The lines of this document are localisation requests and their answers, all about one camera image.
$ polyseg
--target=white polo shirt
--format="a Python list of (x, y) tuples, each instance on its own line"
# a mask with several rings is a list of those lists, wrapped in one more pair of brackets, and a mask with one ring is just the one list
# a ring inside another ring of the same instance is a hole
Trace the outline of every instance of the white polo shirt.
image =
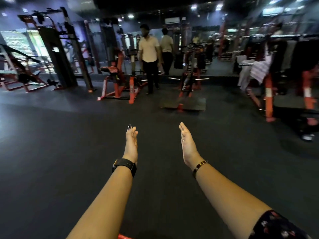
[(162, 48), (163, 53), (172, 52), (171, 44), (173, 44), (173, 39), (169, 35), (164, 35), (162, 40), (160, 41), (160, 46)]
[(156, 37), (150, 36), (148, 39), (141, 38), (138, 44), (139, 50), (143, 50), (142, 60), (147, 63), (155, 62), (157, 60), (157, 52), (155, 47), (159, 47), (159, 41)]

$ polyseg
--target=left hand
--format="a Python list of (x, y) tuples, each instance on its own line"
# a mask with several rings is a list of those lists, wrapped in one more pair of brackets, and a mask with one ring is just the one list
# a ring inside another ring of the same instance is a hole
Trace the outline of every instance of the left hand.
[(138, 164), (138, 141), (137, 141), (138, 131), (136, 131), (136, 127), (129, 127), (126, 131), (126, 145), (125, 151), (122, 158), (128, 159), (131, 162)]

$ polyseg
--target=black floral shirt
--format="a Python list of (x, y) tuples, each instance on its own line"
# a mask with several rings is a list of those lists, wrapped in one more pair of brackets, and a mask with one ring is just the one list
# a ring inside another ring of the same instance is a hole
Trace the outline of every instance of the black floral shirt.
[(303, 230), (273, 210), (265, 212), (251, 232), (249, 239), (311, 239)]

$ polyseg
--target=hand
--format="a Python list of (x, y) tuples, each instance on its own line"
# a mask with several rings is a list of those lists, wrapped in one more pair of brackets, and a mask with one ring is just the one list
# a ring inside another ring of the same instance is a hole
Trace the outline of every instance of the hand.
[(126, 145), (125, 151), (122, 158), (126, 158), (131, 162), (138, 164), (138, 140), (137, 140), (138, 131), (136, 131), (136, 127), (129, 127), (126, 131)]
[(203, 161), (203, 158), (199, 155), (192, 135), (185, 124), (181, 122), (179, 129), (181, 130), (181, 147), (183, 149), (184, 162), (191, 170), (194, 170)]

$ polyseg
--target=smartwatch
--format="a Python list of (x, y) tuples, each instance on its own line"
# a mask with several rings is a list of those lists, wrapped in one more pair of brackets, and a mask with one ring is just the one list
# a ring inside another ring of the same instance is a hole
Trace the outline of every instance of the smartwatch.
[(131, 170), (132, 176), (134, 177), (134, 175), (136, 173), (136, 165), (135, 165), (135, 163), (133, 163), (132, 161), (130, 161), (128, 159), (125, 159), (125, 158), (117, 159), (117, 160), (115, 160), (115, 162), (113, 164), (112, 173), (114, 172), (114, 170), (118, 166), (128, 167)]

